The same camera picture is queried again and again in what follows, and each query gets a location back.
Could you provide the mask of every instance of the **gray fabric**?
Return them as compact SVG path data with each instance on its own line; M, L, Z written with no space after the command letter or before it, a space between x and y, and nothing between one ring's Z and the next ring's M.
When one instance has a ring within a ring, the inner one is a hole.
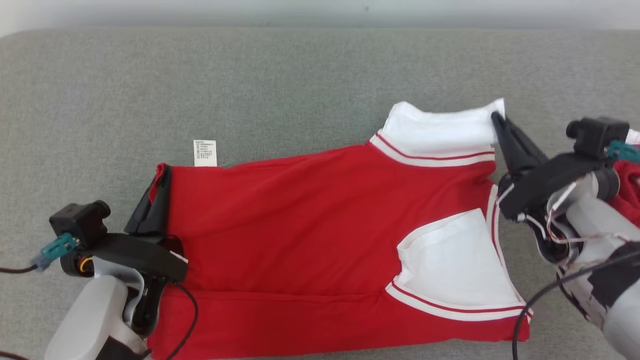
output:
M0 266L25 266L69 202L111 205L119 231L155 165L218 163L366 141L395 102L456 111L506 98L548 154L567 123L609 115L640 127L640 33L419 29L61 29L0 40ZM494 180L505 167L498 164ZM501 222L528 299L554 279L525 225ZM55 264L0 275L0 349L41 359L85 281ZM617 359L555 291L534 308L522 359ZM301 359L510 359L508 343L446 343Z

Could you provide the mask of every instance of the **white wall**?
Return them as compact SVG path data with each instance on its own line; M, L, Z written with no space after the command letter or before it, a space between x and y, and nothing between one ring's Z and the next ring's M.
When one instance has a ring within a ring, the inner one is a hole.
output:
M0 0L0 36L82 25L640 29L640 0Z

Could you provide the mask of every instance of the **white fabric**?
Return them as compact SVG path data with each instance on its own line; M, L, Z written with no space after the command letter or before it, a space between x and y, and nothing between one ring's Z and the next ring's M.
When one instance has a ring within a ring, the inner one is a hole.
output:
M504 99L457 113L426 113L408 102L393 106L380 135L407 156L483 152L497 142L491 114L504 113Z
M398 246L396 284L458 309L521 305L496 253L480 209L411 232Z
M631 145L640 145L640 133L638 133L636 130L629 129L629 132L627 133L626 143Z

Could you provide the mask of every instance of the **red cloth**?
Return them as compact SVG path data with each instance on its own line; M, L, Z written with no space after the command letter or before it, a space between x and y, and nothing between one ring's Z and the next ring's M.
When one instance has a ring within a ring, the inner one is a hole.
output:
M464 166L411 166L367 143L232 168L173 167L168 231L183 242L184 286L200 308L195 331L175 359L511 339L521 304L448 309L429 303L460 318L507 313L462 321L421 311L388 292L402 270L396 247L403 238L472 209L488 217L483 226L491 228L497 250L491 261L504 266L488 179L495 163L486 153L476 155L448 158L471 162ZM169 286L148 340L155 359L175 348L192 319L187 296ZM528 337L524 321L520 340Z
M640 165L629 161L617 161L613 169L620 177L620 191L609 204L640 227Z

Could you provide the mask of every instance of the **yellow ring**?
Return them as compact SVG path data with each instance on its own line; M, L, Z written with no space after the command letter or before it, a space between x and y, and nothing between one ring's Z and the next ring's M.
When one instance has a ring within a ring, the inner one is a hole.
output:
M80 263L80 272L84 272L84 264L86 264L87 262L93 260L93 256L90 256L84 260L82 260L82 263Z

